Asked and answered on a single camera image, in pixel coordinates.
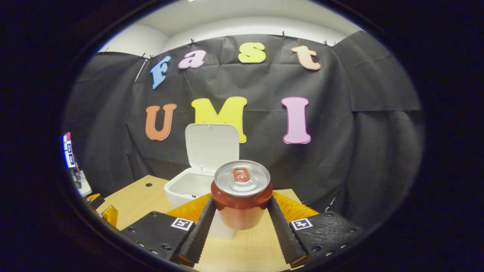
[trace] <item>table surface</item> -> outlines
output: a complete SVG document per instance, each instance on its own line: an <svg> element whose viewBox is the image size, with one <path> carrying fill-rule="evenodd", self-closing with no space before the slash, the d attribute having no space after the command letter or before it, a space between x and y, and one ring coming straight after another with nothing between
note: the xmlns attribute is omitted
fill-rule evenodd
<svg viewBox="0 0 484 272"><path fill-rule="evenodd" d="M117 229L122 230L151 211L166 213L173 209L164 186L167 180L146 176L105 197L97 211L113 205L118 210ZM275 190L300 203L292 189ZM284 261L279 241L269 212L265 211L260 223L248 230L237 230L231 240L207 238L195 264L201 272L276 272L290 269Z"/></svg>

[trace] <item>black backdrop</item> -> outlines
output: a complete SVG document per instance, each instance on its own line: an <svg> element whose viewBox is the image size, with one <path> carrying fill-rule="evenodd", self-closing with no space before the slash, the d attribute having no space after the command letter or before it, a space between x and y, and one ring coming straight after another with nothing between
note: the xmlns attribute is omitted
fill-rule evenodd
<svg viewBox="0 0 484 272"><path fill-rule="evenodd" d="M263 63L240 63L238 48L246 42L265 45ZM317 52L320 70L299 64L290 50L299 45ZM207 52L204 65L179 69L193 50ZM165 56L171 57L166 78L152 89L150 70ZM184 130L195 121L191 102L209 98L218 112L230 96L247 99L240 158L263 164L275 189L292 188L317 211L336 197L338 212L368 228L396 208L413 182L424 146L422 108L395 57L363 31L335 47L237 35L184 45L152 60L98 53L74 85L64 131L72 132L93 193L108 196L145 175L169 180L188 168ZM309 100L308 144L282 141L287 113L280 101L289 96ZM177 104L170 135L150 140L146 107L168 103ZM157 129L163 114L157 113Z"/></svg>

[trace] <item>pull tab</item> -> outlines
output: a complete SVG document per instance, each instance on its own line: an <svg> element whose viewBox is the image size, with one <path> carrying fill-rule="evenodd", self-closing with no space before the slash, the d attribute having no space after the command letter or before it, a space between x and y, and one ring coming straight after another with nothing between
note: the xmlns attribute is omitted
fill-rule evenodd
<svg viewBox="0 0 484 272"><path fill-rule="evenodd" d="M234 178L238 182L246 182L250 179L249 171L244 167L237 167L232 170Z"/></svg>

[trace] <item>red can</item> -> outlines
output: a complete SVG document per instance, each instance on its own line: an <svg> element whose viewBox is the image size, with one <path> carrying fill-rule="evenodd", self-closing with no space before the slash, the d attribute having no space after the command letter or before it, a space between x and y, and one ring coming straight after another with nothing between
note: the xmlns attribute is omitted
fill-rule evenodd
<svg viewBox="0 0 484 272"><path fill-rule="evenodd" d="M271 176L261 164L234 161L217 169L211 190L225 225L250 229L259 223L272 196Z"/></svg>

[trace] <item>white storage box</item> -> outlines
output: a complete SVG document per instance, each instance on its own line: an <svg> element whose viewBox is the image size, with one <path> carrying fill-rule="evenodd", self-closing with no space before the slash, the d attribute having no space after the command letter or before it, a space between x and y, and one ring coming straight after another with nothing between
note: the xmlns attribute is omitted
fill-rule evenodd
<svg viewBox="0 0 484 272"><path fill-rule="evenodd" d="M191 167L165 185L173 208L210 193L215 171L239 159L239 131L231 124L190 124L185 129L185 142ZM216 211L208 237L229 240L234 235L235 230L227 227Z"/></svg>

